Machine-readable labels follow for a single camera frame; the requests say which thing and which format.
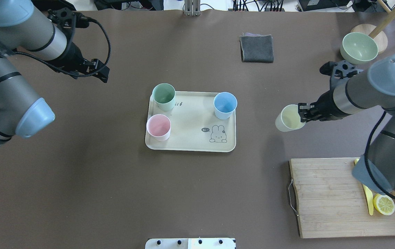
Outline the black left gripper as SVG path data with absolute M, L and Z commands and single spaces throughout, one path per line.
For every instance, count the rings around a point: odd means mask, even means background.
M 85 74 L 87 77 L 96 77 L 103 83 L 107 83 L 109 79 L 110 69 L 99 59 L 92 59 L 88 61 L 85 59 L 80 49 L 71 42 L 65 51 L 56 59 L 47 61 L 52 66 L 55 66 L 54 71 L 67 72 L 71 77 L 77 77 L 80 74 Z

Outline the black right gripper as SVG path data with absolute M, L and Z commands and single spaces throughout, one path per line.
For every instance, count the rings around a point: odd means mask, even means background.
M 332 91 L 325 92 L 311 104 L 298 103 L 298 114 L 300 122 L 340 120 L 346 117 L 346 113 L 336 106 Z

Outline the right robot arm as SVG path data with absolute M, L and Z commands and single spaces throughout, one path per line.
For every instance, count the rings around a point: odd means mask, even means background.
M 379 194 L 395 191 L 395 55 L 366 70 L 347 61 L 325 63 L 320 72 L 330 76 L 330 89 L 311 104 L 299 103 L 301 122 L 340 120 L 364 109 L 380 106 L 391 116 L 376 138 L 380 121 L 370 132 L 364 154 L 352 175 Z

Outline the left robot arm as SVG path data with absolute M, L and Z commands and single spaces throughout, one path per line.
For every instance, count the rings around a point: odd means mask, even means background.
M 31 137 L 55 120 L 44 98 L 8 60 L 10 56 L 28 56 L 74 79 L 108 80 L 107 63 L 85 59 L 73 42 L 77 27 L 99 22 L 66 8 L 48 13 L 44 16 L 30 0 L 0 0 L 0 146 L 15 135 Z

